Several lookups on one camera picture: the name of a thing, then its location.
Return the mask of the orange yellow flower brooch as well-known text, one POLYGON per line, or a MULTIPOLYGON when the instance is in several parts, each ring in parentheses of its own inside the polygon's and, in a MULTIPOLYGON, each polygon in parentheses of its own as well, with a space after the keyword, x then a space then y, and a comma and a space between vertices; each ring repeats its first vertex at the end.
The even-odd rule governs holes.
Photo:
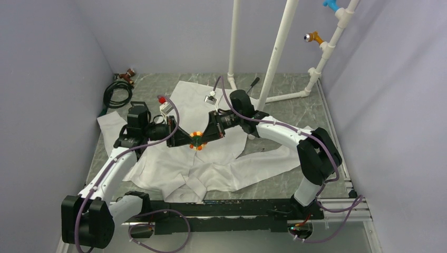
POLYGON ((206 142, 203 142, 202 140, 203 133, 200 131, 195 131, 190 134, 191 137, 191 143, 189 145, 189 148, 194 149, 196 151, 202 150, 206 146, 206 142))

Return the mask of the white button shirt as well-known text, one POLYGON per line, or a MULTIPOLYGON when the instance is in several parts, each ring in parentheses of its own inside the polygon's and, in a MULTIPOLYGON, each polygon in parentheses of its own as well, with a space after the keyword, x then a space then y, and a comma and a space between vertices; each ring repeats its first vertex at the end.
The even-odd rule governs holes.
MULTIPOLYGON (((204 130, 208 112, 215 107, 204 102, 212 87, 179 81, 170 99, 178 108, 180 126, 187 133, 204 130)), ((110 155, 121 128, 127 123, 117 112, 97 119, 110 155)), ((159 190, 165 202, 198 202, 209 191, 237 191, 300 166, 297 151, 281 145, 272 151, 240 156, 247 134, 238 126, 225 130, 225 137, 201 151, 188 145, 168 148, 165 142, 147 147, 123 181, 146 190, 159 190)))

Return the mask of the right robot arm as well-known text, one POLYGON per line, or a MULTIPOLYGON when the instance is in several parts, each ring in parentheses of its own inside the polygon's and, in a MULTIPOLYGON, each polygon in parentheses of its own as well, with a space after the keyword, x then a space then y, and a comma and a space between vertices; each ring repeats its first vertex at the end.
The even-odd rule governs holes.
POLYGON ((191 146, 199 149, 205 143, 222 139, 225 130, 239 126, 260 139, 268 139, 297 151, 304 175, 293 194, 290 205, 292 215, 303 219, 319 195, 327 178, 338 172, 342 158, 327 131, 322 128, 306 132, 269 114, 255 110, 250 97, 243 90, 234 90, 225 98, 230 110, 225 113, 211 112, 205 131, 192 134, 191 146))

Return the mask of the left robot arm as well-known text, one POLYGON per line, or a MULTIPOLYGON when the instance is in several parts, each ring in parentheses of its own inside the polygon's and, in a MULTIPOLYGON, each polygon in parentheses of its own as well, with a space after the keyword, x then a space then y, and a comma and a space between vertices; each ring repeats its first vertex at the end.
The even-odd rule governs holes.
POLYGON ((109 158, 98 174, 75 196, 66 196, 61 204, 64 243, 78 252, 88 247, 104 249, 111 242, 117 226, 130 220, 145 221, 151 215, 172 209, 153 209, 150 196, 138 191, 127 192, 113 202, 112 197, 127 173, 139 162, 144 150, 162 142, 172 144, 180 133, 180 115, 174 108, 164 124, 150 121, 151 113, 144 102, 133 102, 127 122, 118 132, 109 158))

